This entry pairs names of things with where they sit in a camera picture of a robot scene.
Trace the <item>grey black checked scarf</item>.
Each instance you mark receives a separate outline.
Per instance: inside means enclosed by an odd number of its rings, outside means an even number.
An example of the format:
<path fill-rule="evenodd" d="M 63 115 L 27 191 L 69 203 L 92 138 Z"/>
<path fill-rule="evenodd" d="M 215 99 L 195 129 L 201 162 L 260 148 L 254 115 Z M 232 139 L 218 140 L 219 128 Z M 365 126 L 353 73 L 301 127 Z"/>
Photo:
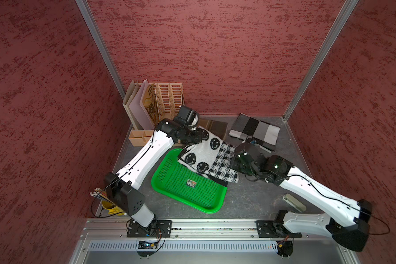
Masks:
<path fill-rule="evenodd" d="M 251 140 L 254 145 L 268 152 L 276 150 L 280 127 L 240 114 L 229 131 L 229 136 L 241 140 Z"/>

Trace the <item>brown plaid fringed scarf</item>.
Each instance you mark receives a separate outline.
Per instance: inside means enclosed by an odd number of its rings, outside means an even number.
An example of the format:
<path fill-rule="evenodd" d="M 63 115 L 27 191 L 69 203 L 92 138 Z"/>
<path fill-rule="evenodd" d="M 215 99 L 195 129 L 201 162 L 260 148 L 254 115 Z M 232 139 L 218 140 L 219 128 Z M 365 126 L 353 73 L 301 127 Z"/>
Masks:
<path fill-rule="evenodd" d="M 214 121 L 210 119 L 200 119 L 198 126 L 203 127 L 212 134 L 218 136 L 222 140 L 226 138 L 226 131 L 228 128 L 228 123 L 221 121 Z"/>

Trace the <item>smiley houndstooth scarf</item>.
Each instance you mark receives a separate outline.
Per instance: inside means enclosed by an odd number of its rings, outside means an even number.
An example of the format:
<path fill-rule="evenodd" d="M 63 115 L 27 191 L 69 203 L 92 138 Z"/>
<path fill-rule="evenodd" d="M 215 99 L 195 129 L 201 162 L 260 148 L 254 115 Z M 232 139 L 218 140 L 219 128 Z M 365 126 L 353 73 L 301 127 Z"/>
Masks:
<path fill-rule="evenodd" d="M 204 178 L 226 187 L 239 181 L 238 172 L 231 169 L 235 146 L 202 127 L 196 129 L 202 142 L 188 145 L 178 155 L 178 162 Z"/>

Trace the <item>green plastic mesh basket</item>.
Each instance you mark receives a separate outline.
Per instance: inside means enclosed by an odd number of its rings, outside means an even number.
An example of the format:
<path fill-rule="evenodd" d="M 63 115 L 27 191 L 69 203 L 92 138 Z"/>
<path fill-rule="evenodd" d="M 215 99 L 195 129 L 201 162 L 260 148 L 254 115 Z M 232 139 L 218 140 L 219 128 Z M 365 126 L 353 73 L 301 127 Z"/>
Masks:
<path fill-rule="evenodd" d="M 166 154 L 151 179 L 154 191 L 206 214 L 218 212 L 228 188 L 181 165 L 178 162 L 180 152 L 181 149 L 174 148 Z M 188 179 L 197 182 L 195 188 L 186 186 Z"/>

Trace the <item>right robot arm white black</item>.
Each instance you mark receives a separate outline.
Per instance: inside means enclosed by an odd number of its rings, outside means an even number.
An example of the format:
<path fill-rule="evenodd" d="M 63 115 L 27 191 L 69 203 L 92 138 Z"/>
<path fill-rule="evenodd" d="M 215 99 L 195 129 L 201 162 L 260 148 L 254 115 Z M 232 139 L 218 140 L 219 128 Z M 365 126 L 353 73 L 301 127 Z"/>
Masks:
<path fill-rule="evenodd" d="M 265 157 L 250 143 L 235 148 L 230 167 L 291 191 L 322 210 L 322 214 L 280 210 L 270 227 L 278 237 L 315 234 L 331 238 L 351 251 L 361 252 L 364 249 L 370 233 L 370 202 L 347 198 L 307 176 L 283 157 Z"/>

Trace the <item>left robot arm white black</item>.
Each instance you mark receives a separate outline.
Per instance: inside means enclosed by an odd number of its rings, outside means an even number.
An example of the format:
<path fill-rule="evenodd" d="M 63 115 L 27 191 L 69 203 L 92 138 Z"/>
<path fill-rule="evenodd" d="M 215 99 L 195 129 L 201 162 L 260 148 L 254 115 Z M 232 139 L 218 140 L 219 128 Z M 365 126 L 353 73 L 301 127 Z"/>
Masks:
<path fill-rule="evenodd" d="M 179 118 L 160 121 L 151 139 L 117 173 L 108 173 L 104 178 L 107 197 L 129 215 L 137 224 L 147 228 L 156 219 L 146 206 L 145 196 L 139 191 L 146 176 L 175 143 L 188 144 L 201 142 L 201 135 L 195 130 L 199 117 Z"/>

